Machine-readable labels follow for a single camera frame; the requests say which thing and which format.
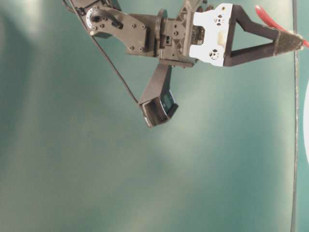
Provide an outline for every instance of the dark edge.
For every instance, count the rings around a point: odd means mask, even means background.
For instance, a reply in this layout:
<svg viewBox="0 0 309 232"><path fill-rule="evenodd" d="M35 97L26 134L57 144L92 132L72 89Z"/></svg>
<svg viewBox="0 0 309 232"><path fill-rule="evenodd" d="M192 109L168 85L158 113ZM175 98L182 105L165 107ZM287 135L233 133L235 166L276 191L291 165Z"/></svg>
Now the dark edge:
<svg viewBox="0 0 309 232"><path fill-rule="evenodd" d="M297 33L297 0L293 1L293 27L294 33ZM298 160L298 112L299 112L299 73L298 73L298 52L294 53L295 69L295 154L294 154L294 184L293 184L293 208L291 220L291 232L296 229L296 180L297 180L297 160Z"/></svg>

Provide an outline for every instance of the robotic arm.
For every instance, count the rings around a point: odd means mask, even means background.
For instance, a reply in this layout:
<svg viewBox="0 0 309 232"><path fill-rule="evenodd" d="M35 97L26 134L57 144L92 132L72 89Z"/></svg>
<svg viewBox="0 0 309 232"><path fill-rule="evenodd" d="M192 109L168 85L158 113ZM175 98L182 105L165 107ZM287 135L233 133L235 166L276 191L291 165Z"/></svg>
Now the robotic arm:
<svg viewBox="0 0 309 232"><path fill-rule="evenodd" d="M169 88L172 67L192 68L198 60L235 66L296 51L305 43L299 35L254 23L241 6L228 3L213 9L204 0L184 0L177 17L168 18L164 9L157 15L123 13L117 0L69 1L72 7L64 5L78 14L91 37L115 36L126 45L127 54L159 59L138 101L149 127L169 121L178 108ZM237 23L273 42L232 51Z"/></svg>

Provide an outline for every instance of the red tip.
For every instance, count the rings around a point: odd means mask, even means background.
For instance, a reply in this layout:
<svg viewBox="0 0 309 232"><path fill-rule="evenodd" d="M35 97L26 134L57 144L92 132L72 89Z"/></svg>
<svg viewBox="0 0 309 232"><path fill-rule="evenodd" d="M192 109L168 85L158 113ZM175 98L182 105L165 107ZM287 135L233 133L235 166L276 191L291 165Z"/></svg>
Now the red tip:
<svg viewBox="0 0 309 232"><path fill-rule="evenodd" d="M286 31L283 27L281 27L279 24L277 24L268 14L267 12L259 5L255 6L255 11L257 15L260 17L260 19L269 27L276 28L282 31ZM309 47L309 42L304 40L303 43L304 46Z"/></svg>

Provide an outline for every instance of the white object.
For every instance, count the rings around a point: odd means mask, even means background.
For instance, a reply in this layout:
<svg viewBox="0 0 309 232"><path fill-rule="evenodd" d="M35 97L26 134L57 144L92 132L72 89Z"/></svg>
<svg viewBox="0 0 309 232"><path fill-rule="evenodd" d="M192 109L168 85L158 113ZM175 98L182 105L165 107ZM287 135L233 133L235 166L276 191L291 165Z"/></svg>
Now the white object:
<svg viewBox="0 0 309 232"><path fill-rule="evenodd" d="M91 16L92 12L93 12L93 9L91 8L91 9L87 12L87 14L86 14L86 24L87 24L87 26L88 26L90 29L92 29L92 23L91 23L91 20L90 20L90 16Z"/></svg>
<svg viewBox="0 0 309 232"><path fill-rule="evenodd" d="M307 158L309 162L309 84L307 86L305 108L304 108L304 140L305 140Z"/></svg>
<svg viewBox="0 0 309 232"><path fill-rule="evenodd" d="M191 45L189 56L215 66L223 66L233 4L220 4L215 10L194 13L193 24L205 29L204 43Z"/></svg>

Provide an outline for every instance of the teal surface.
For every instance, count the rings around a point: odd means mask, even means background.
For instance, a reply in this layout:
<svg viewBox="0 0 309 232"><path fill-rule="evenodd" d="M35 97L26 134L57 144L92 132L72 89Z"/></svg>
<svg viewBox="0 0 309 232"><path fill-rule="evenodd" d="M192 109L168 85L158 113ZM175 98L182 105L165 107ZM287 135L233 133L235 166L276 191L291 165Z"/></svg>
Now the teal surface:
<svg viewBox="0 0 309 232"><path fill-rule="evenodd" d="M176 16L182 0L120 0ZM221 1L211 1L218 5ZM293 29L290 0L261 4ZM180 108L150 130L60 1L0 2L1 232L288 232L294 55L175 68ZM235 47L264 42L238 30ZM140 96L157 60L100 41Z"/></svg>
<svg viewBox="0 0 309 232"><path fill-rule="evenodd" d="M309 2L300 0L298 3L298 31L309 39L308 18ZM297 204L296 231L309 231L309 165L304 146L303 112L305 96L309 81L309 50L299 52L299 140L298 140L298 172L297 172Z"/></svg>

